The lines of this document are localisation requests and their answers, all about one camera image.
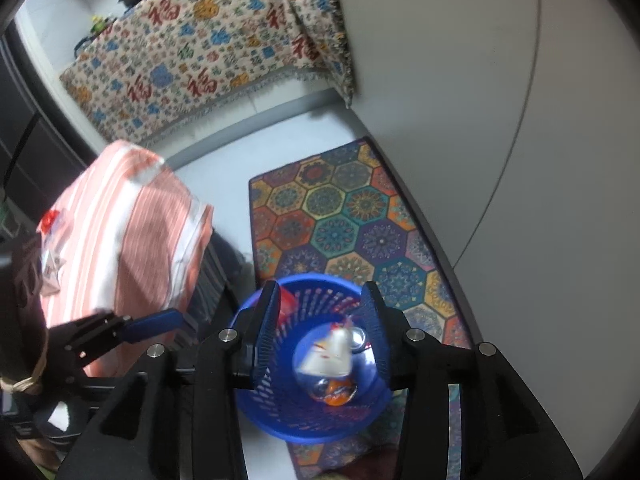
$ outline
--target black cable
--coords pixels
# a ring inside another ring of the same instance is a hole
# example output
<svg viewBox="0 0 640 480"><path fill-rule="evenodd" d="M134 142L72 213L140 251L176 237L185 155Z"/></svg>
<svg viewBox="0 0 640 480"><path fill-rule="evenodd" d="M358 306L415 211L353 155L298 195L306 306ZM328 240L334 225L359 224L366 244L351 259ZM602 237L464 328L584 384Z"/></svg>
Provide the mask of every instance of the black cable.
<svg viewBox="0 0 640 480"><path fill-rule="evenodd" d="M6 192L7 186L9 185L9 179L11 179L11 174L14 171L15 165L18 163L18 157L22 153L22 150L27 144L27 140L29 140L29 137L31 137L31 133L35 129L36 124L38 124L38 121L40 120L40 118L41 118L40 113L36 112L31 118L31 120L29 121L29 124L27 124L27 127L24 129L22 135L20 136L20 140L18 140L18 144L15 147L14 154L12 155L11 160L9 161L9 165L6 167L6 171L4 172L4 178L2 179L2 189L5 192Z"/></svg>

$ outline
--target patterned rug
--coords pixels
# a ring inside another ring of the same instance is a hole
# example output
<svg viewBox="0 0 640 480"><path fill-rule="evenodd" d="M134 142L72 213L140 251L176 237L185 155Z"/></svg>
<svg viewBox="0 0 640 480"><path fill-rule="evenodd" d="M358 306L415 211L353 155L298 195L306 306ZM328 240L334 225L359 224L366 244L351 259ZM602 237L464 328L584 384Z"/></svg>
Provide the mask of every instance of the patterned rug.
<svg viewBox="0 0 640 480"><path fill-rule="evenodd" d="M356 140L250 181L256 278L322 272L362 285L375 280L386 304L414 328L469 348L449 285L389 172L366 140ZM460 477L458 387L449 389L449 474ZM406 392L396 392L364 432L328 444L289 444L298 478L398 444Z"/></svg>

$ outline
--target blue flower print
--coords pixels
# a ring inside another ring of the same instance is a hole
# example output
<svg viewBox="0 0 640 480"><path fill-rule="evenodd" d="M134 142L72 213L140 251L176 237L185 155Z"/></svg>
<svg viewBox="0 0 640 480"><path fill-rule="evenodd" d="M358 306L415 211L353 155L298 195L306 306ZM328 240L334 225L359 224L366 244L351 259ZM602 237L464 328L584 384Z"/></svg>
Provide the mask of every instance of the blue flower print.
<svg viewBox="0 0 640 480"><path fill-rule="evenodd" d="M165 88L174 82L174 76L164 63L156 66L149 74L151 82L158 88Z"/></svg>
<svg viewBox="0 0 640 480"><path fill-rule="evenodd" d="M211 35L211 43L214 45L222 45L225 43L229 43L231 41L231 36L227 33L226 28L221 28L220 30L214 30Z"/></svg>
<svg viewBox="0 0 640 480"><path fill-rule="evenodd" d="M100 108L98 108L94 112L94 119L95 119L95 121L97 121L98 124L100 124L106 118L107 118L107 115L105 115L105 113L102 110L100 110Z"/></svg>
<svg viewBox="0 0 640 480"><path fill-rule="evenodd" d="M318 9L324 12L331 12L331 3L329 3L329 0L318 0Z"/></svg>
<svg viewBox="0 0 640 480"><path fill-rule="evenodd" d="M264 9L264 3L261 0L249 0L249 5L246 8L251 10Z"/></svg>
<svg viewBox="0 0 640 480"><path fill-rule="evenodd" d="M178 36L193 36L195 33L196 29L191 27L190 23L185 23L180 27L180 33L178 33Z"/></svg>

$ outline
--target gray wall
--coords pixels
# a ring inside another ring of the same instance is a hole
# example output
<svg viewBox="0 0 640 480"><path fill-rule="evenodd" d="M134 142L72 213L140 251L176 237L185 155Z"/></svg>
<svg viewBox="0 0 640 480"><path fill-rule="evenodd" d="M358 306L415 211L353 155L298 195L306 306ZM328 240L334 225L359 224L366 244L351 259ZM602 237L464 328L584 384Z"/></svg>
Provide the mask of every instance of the gray wall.
<svg viewBox="0 0 640 480"><path fill-rule="evenodd" d="M607 0L341 1L354 110L587 474L640 400L638 48Z"/></svg>

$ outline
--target fringed tablecloth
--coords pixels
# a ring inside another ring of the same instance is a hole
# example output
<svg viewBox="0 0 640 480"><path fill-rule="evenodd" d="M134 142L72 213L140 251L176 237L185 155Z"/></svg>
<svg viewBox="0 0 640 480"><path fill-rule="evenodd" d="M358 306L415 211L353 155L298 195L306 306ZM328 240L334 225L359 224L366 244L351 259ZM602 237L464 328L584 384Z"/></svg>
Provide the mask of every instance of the fringed tablecloth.
<svg viewBox="0 0 640 480"><path fill-rule="evenodd" d="M143 0L60 79L106 140L150 146L281 78L325 78L349 105L338 0Z"/></svg>

